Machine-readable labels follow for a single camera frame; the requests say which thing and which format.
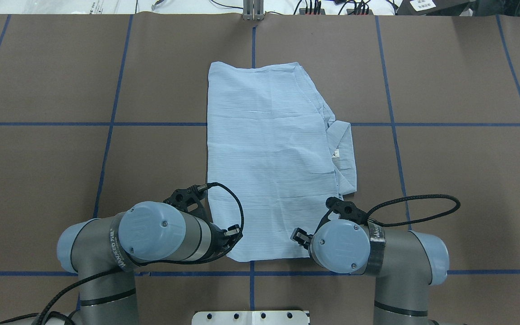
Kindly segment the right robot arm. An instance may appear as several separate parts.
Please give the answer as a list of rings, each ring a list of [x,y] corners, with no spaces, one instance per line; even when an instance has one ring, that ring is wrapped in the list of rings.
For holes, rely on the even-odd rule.
[[[400,223],[382,223],[372,217],[386,206],[428,199],[449,200],[454,206],[433,216]],[[449,251],[439,237],[401,227],[450,215],[460,208],[459,199],[447,194],[413,195],[363,211],[353,202],[329,197],[325,206],[327,211],[315,232],[309,234],[296,228],[291,240],[328,271],[375,278],[375,325],[437,324],[428,316],[429,287],[445,282]]]

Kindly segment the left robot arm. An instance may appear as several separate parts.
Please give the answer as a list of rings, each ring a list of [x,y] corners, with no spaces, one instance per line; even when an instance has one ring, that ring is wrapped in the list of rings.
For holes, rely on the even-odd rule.
[[[51,307],[68,291],[79,288],[76,325],[138,325],[135,271],[150,264],[205,264],[227,255],[243,238],[240,222],[221,228],[208,217],[202,200],[217,182],[176,189],[162,202],[144,201],[108,218],[72,225],[61,234],[56,256],[78,281],[58,293],[34,321],[42,325]]]

